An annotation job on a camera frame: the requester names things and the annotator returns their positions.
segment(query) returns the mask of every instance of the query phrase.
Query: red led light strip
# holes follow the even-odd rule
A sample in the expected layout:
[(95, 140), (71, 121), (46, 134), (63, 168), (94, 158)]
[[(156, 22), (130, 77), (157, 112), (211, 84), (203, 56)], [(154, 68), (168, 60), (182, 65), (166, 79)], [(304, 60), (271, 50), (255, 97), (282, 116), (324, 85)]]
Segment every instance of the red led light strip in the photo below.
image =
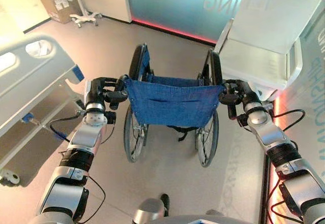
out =
[(156, 24), (156, 23), (152, 23), (152, 22), (140, 20), (140, 19), (137, 19), (137, 18), (132, 18), (132, 20), (135, 21), (135, 22), (139, 22), (139, 23), (148, 25), (148, 26), (152, 26), (152, 27), (164, 29), (164, 30), (167, 30), (167, 31), (172, 32), (172, 33), (176, 33), (176, 34), (188, 36), (188, 37), (191, 37), (191, 38), (194, 38), (194, 39), (197, 39), (197, 40), (202, 40), (202, 41), (206, 41), (206, 42), (210, 42), (210, 43), (214, 43), (214, 44), (217, 43), (216, 40), (212, 40), (212, 39), (209, 39), (209, 38), (205, 38), (205, 37), (202, 37), (202, 36), (199, 36), (199, 35), (193, 35), (193, 34), (190, 34), (190, 33), (187, 33), (187, 32), (181, 31), (181, 30), (178, 30), (178, 29), (166, 27), (166, 26), (163, 26), (163, 25), (160, 25), (160, 24)]

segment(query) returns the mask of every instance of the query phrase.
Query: wall baseboard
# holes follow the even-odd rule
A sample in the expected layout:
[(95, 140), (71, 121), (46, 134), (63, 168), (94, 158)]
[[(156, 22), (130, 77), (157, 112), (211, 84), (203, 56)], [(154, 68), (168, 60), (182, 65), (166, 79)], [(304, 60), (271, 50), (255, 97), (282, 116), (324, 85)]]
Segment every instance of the wall baseboard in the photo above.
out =
[(117, 19), (117, 18), (114, 18), (114, 17), (106, 16), (106, 15), (102, 15), (102, 17), (107, 18), (107, 19), (111, 19), (111, 20), (114, 20), (114, 21), (117, 21), (117, 22), (121, 22), (121, 23), (126, 23), (126, 24), (132, 23), (132, 21), (131, 22), (127, 22), (127, 21), (120, 20), (120, 19)]
[(26, 33), (32, 31), (33, 29), (35, 29), (35, 28), (41, 26), (42, 24), (44, 24), (44, 23), (46, 23), (46, 22), (48, 22), (48, 21), (50, 21), (50, 20), (51, 20), (51, 18), (49, 17), (48, 19), (45, 19), (44, 21), (39, 22), (38, 24), (36, 24), (36, 25), (34, 25), (34, 26), (32, 26), (32, 27), (30, 27), (30, 28), (24, 30), (23, 33), (26, 34)]
[(148, 24), (141, 23), (141, 22), (134, 21), (134, 20), (132, 21), (132, 23), (143, 26), (143, 27), (151, 28), (151, 29), (163, 32), (163, 33), (174, 35), (174, 36), (177, 36), (177, 37), (180, 37), (180, 38), (183, 38), (183, 39), (192, 40), (192, 41), (204, 44), (204, 45), (209, 45), (209, 46), (215, 47), (215, 43), (212, 43), (212, 42), (209, 42), (209, 41), (200, 40), (200, 39), (197, 39), (197, 38), (194, 38), (194, 37), (191, 37), (191, 36), (179, 34), (177, 32), (173, 32), (173, 31), (170, 31), (170, 30), (166, 30), (166, 29), (163, 29), (163, 28), (160, 28), (160, 27), (148, 25)]

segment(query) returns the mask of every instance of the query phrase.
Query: white bed frame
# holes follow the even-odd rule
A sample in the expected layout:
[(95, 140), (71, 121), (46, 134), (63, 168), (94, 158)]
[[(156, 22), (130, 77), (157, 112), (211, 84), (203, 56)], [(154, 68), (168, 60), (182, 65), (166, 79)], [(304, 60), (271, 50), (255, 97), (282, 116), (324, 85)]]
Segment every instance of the white bed frame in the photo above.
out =
[[(50, 51), (45, 52), (45, 55), (42, 56), (29, 55), (26, 46), (34, 42), (40, 44), (39, 41), (49, 42)], [(69, 98), (53, 108), (41, 121), (41, 124), (47, 124), (70, 101), (80, 100), (78, 94), (68, 86), (66, 79), (71, 83), (78, 84), (83, 80), (83, 74), (50, 36), (28, 35), (18, 42), (0, 47), (0, 57), (8, 52), (14, 54), (16, 60), (12, 66), (0, 71), (0, 137), (58, 86), (64, 86)], [(4, 171), (4, 166), (41, 128), (41, 125), (35, 126), (0, 159), (0, 172), (4, 174), (10, 172)]]

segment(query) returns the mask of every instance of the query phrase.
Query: black cable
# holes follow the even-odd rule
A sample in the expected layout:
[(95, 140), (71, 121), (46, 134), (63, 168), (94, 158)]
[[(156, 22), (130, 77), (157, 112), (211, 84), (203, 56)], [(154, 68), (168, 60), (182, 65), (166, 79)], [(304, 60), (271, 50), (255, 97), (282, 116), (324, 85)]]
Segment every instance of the black cable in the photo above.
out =
[(302, 115), (301, 115), (301, 117), (299, 119), (297, 119), (296, 121), (291, 123), (289, 126), (287, 126), (285, 129), (283, 129), (283, 131), (288, 130), (290, 127), (292, 127), (292, 126), (296, 125), (298, 122), (300, 122), (305, 117), (306, 112), (304, 110), (302, 110), (302, 109), (295, 109), (295, 110), (287, 111), (287, 112), (284, 112), (282, 114), (274, 116), (274, 118), (276, 118), (276, 117), (284, 116), (284, 115), (287, 115), (287, 114), (290, 114), (290, 113), (293, 113), (293, 112), (301, 112)]
[(113, 128), (112, 128), (111, 134), (101, 144), (104, 144), (107, 140), (110, 139), (110, 137), (112, 136), (112, 134), (114, 132), (114, 129), (115, 129), (115, 124), (113, 124)]
[(295, 142), (295, 141), (293, 141), (293, 140), (290, 140), (291, 142), (293, 142), (293, 144), (295, 145), (295, 147), (296, 147), (296, 150), (298, 151), (298, 144)]
[(271, 222), (271, 224), (273, 224), (273, 222), (272, 222), (272, 219), (271, 219), (271, 216), (270, 216), (270, 211), (269, 211), (269, 201), (270, 201), (270, 198), (272, 197), (272, 194), (274, 193), (274, 191), (275, 191), (275, 189), (278, 187), (278, 185), (280, 184), (280, 178), (278, 179), (278, 181), (276, 182), (276, 184), (275, 184), (275, 186), (273, 187), (273, 189), (271, 190), (271, 192), (269, 193), (269, 196), (268, 196), (268, 198), (267, 198), (267, 200), (266, 200), (266, 204), (265, 204), (265, 208), (267, 208), (267, 210), (268, 210), (268, 218), (269, 218), (269, 220), (270, 220), (270, 222)]
[(49, 122), (49, 127), (50, 129), (56, 134), (58, 135), (60, 138), (66, 140), (68, 143), (70, 143), (70, 140), (67, 139), (66, 137), (64, 137), (62, 134), (60, 134), (57, 130), (54, 129), (54, 127), (52, 126), (53, 123), (58, 122), (58, 121), (68, 121), (68, 120), (73, 120), (73, 119), (77, 119), (79, 116), (81, 115), (80, 112), (77, 112), (76, 115), (72, 116), (72, 117), (67, 117), (67, 118), (61, 118), (61, 119), (55, 119), (55, 120), (51, 120)]
[(272, 206), (271, 206), (271, 211), (272, 211), (274, 214), (276, 214), (276, 215), (278, 215), (278, 216), (280, 216), (280, 217), (282, 217), (282, 218), (284, 218), (284, 219), (288, 219), (288, 220), (295, 221), (295, 222), (297, 222), (297, 223), (304, 224), (302, 221), (300, 221), (300, 220), (298, 220), (298, 219), (295, 219), (295, 218), (291, 218), (291, 217), (289, 217), (289, 216), (282, 215), (282, 214), (280, 214), (280, 213), (278, 213), (278, 212), (276, 212), (276, 211), (274, 210), (274, 207), (276, 207), (276, 206), (278, 206), (278, 205), (282, 205), (283, 203), (285, 203), (285, 202), (284, 202), (284, 201), (281, 201), (281, 202), (279, 202), (279, 203), (276, 203), (276, 204), (272, 205)]
[(97, 210), (94, 212), (94, 214), (92, 214), (91, 215), (91, 217), (90, 218), (88, 218), (87, 220), (85, 220), (84, 222), (77, 222), (77, 224), (84, 224), (84, 223), (86, 223), (87, 221), (89, 221), (90, 219), (92, 219), (93, 218), (93, 216), (94, 215), (96, 215), (96, 213), (99, 211), (99, 209), (101, 208), (101, 206), (103, 205), (103, 203), (104, 203), (104, 201), (105, 201), (105, 198), (106, 198), (106, 193), (105, 193), (105, 191), (103, 190), (103, 188), (91, 177), (91, 176), (89, 176), (89, 178), (101, 189), (101, 191), (103, 192), (103, 194), (104, 194), (104, 198), (103, 198), (103, 200), (102, 200), (102, 202), (101, 202), (101, 204), (99, 205), (99, 207), (97, 208)]
[(270, 223), (271, 223), (271, 224), (274, 224), (273, 221), (272, 221), (272, 218), (271, 218), (271, 216), (270, 216), (270, 212), (269, 212), (269, 211), (268, 211), (268, 218), (269, 218)]
[(243, 127), (246, 131), (249, 131), (250, 133), (252, 132), (251, 130), (249, 130), (249, 129), (247, 129), (247, 128), (245, 128), (245, 127)]

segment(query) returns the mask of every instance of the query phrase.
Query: wheelchair wheel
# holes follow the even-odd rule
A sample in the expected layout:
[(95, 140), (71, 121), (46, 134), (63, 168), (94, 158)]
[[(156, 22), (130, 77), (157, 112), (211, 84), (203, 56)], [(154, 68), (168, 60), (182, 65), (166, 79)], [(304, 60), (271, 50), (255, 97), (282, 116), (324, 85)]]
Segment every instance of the wheelchair wheel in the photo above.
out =
[(217, 151), (219, 137), (219, 118), (215, 111), (210, 121), (200, 129), (196, 130), (196, 149), (199, 160), (203, 167), (208, 167)]
[(138, 160), (142, 146), (147, 141), (148, 125), (139, 125), (131, 106), (128, 107), (124, 122), (124, 149), (129, 162)]

